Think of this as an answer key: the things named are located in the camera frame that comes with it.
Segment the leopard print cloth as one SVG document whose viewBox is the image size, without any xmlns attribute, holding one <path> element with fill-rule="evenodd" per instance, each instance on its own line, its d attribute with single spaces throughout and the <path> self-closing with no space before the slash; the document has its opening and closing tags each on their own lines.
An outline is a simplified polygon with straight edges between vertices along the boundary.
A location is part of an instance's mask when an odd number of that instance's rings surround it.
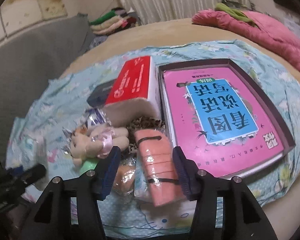
<svg viewBox="0 0 300 240">
<path fill-rule="evenodd" d="M 165 131 L 165 121 L 159 120 L 155 118 L 150 118 L 146 116 L 142 116 L 132 120 L 127 126 L 126 129 L 128 130 L 128 139 L 129 139 L 129 147 L 128 153 L 129 154 L 136 154 L 137 153 L 137 144 L 135 141 L 134 133 L 141 129 L 156 129 L 160 131 Z"/>
</svg>

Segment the dark navy small box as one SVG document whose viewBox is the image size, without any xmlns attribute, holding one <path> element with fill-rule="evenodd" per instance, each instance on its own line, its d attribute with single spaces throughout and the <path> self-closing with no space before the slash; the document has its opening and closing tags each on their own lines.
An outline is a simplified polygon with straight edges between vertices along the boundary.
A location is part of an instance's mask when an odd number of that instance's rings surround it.
<svg viewBox="0 0 300 240">
<path fill-rule="evenodd" d="M 106 103 L 107 97 L 115 83 L 115 79 L 102 83 L 93 90 L 87 98 L 87 103 L 90 107 L 103 107 Z"/>
</svg>

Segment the wall painting panels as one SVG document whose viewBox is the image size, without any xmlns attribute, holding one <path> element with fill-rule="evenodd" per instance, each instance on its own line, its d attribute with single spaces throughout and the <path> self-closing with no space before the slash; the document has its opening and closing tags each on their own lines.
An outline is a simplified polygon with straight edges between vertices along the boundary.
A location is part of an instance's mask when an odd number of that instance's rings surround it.
<svg viewBox="0 0 300 240">
<path fill-rule="evenodd" d="M 0 42 L 32 25 L 67 15 L 63 0 L 5 0 L 0 6 Z"/>
</svg>

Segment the pink quilted duvet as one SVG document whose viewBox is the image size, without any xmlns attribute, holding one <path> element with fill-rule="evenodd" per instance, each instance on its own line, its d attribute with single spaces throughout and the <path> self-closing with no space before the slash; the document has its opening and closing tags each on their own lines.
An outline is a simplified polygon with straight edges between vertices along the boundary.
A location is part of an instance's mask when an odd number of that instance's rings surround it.
<svg viewBox="0 0 300 240">
<path fill-rule="evenodd" d="M 192 17 L 192 23 L 217 27 L 241 35 L 274 52 L 300 72 L 300 38 L 280 21 L 255 11 L 241 11 L 252 19 L 257 27 L 238 21 L 223 11 L 201 10 Z"/>
</svg>

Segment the red white tissue pack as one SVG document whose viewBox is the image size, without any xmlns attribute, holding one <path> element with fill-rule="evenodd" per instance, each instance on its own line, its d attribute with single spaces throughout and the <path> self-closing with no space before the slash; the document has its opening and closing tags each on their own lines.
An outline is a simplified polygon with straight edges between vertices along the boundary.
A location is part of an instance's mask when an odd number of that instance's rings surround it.
<svg viewBox="0 0 300 240">
<path fill-rule="evenodd" d="M 115 127 L 126 126 L 142 116 L 161 118 L 158 71 L 151 56 L 125 62 L 103 111 Z"/>
</svg>

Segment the blue white plastic packet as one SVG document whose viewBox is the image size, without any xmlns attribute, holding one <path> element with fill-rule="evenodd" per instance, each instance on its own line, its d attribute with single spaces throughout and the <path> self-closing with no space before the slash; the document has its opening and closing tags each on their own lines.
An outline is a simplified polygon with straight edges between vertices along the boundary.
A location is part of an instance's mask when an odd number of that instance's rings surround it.
<svg viewBox="0 0 300 240">
<path fill-rule="evenodd" d="M 111 125 L 106 113 L 99 108 L 87 109 L 83 116 L 85 125 L 89 131 L 100 125 Z"/>
</svg>

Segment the stack of folded clothes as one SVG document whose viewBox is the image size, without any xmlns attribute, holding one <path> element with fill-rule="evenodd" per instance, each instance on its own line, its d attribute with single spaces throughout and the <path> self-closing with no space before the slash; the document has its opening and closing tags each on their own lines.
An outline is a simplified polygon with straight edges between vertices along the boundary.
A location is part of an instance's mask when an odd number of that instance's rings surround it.
<svg viewBox="0 0 300 240">
<path fill-rule="evenodd" d="M 95 35 L 109 36 L 126 29 L 141 26 L 141 20 L 134 10 L 126 11 L 122 7 L 111 9 L 103 16 L 89 22 Z"/>
</svg>

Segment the beige plush doll pink dress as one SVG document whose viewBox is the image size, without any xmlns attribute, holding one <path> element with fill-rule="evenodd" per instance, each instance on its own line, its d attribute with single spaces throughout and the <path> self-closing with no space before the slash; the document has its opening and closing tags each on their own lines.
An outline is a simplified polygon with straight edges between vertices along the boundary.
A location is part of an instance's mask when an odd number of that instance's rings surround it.
<svg viewBox="0 0 300 240">
<path fill-rule="evenodd" d="M 89 159 L 106 158 L 114 146 L 124 151 L 129 146 L 128 129 L 113 127 L 109 124 L 88 126 L 82 124 L 73 131 L 64 128 L 68 141 L 64 151 L 71 155 L 75 166 L 82 166 Z"/>
</svg>

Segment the green garment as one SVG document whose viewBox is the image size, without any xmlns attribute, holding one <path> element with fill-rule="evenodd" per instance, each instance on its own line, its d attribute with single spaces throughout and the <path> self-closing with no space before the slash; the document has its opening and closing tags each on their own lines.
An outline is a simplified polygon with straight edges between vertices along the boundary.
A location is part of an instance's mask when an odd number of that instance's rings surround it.
<svg viewBox="0 0 300 240">
<path fill-rule="evenodd" d="M 223 3 L 217 3 L 215 5 L 215 11 L 226 12 L 232 18 L 234 18 L 238 21 L 242 21 L 242 22 L 245 22 L 245 23 L 249 24 L 250 26 L 257 27 L 257 24 L 252 19 L 250 19 L 247 15 L 245 15 L 243 12 L 241 12 L 238 9 L 230 8 L 230 7 L 228 7 L 227 5 L 225 5 Z"/>
</svg>

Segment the light blue cartoon blanket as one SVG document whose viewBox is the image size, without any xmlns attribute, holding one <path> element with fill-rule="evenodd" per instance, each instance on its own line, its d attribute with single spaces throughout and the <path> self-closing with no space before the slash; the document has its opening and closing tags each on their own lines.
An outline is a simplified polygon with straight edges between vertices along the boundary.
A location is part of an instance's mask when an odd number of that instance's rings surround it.
<svg viewBox="0 0 300 240">
<path fill-rule="evenodd" d="M 25 118 L 16 118 L 7 148 L 7 167 L 30 165 L 31 151 L 25 138 L 31 132 L 46 139 L 48 176 L 71 179 L 78 172 L 65 154 L 64 128 L 74 128 L 87 108 L 93 89 L 116 78 L 130 59 L 149 55 L 157 66 L 172 62 L 231 59 L 238 64 L 269 96 L 289 127 L 296 147 L 275 166 L 252 176 L 249 189 L 260 205 L 277 204 L 300 173 L 300 83 L 280 63 L 240 40 L 194 42 L 173 47 L 145 47 L 104 61 L 83 63 L 82 71 L 72 70 L 61 79 L 49 82 L 48 88 L 29 109 Z M 194 202 L 182 201 L 170 207 L 154 207 L 135 200 L 125 202 L 110 194 L 99 203 L 106 235 L 124 239 L 176 235 L 187 232 L 194 214 Z"/>
</svg>

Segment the salmon pink sponge pack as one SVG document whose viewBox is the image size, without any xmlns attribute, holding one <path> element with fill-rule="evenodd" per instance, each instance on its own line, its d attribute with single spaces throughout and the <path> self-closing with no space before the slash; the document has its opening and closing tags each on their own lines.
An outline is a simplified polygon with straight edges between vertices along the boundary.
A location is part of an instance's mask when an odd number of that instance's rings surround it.
<svg viewBox="0 0 300 240">
<path fill-rule="evenodd" d="M 170 139 L 156 129 L 140 129 L 134 133 L 134 137 L 154 206 L 183 199 Z"/>
</svg>

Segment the orange sponge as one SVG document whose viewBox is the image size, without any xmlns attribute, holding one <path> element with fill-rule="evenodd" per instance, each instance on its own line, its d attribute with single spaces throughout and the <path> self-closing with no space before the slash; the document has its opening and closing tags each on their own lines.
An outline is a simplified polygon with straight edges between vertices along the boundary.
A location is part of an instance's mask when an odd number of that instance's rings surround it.
<svg viewBox="0 0 300 240">
<path fill-rule="evenodd" d="M 120 164 L 115 176 L 113 189 L 121 196 L 134 191 L 136 165 Z"/>
</svg>

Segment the grey quilted headboard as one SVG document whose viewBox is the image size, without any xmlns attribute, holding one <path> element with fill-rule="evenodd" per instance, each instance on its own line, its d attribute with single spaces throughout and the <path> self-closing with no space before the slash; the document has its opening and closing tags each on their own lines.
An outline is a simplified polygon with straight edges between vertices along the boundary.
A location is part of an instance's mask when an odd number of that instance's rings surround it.
<svg viewBox="0 0 300 240">
<path fill-rule="evenodd" d="M 94 39 L 86 15 L 31 28 L 0 46 L 0 170 L 16 117 L 24 117 L 48 86 Z"/>
</svg>

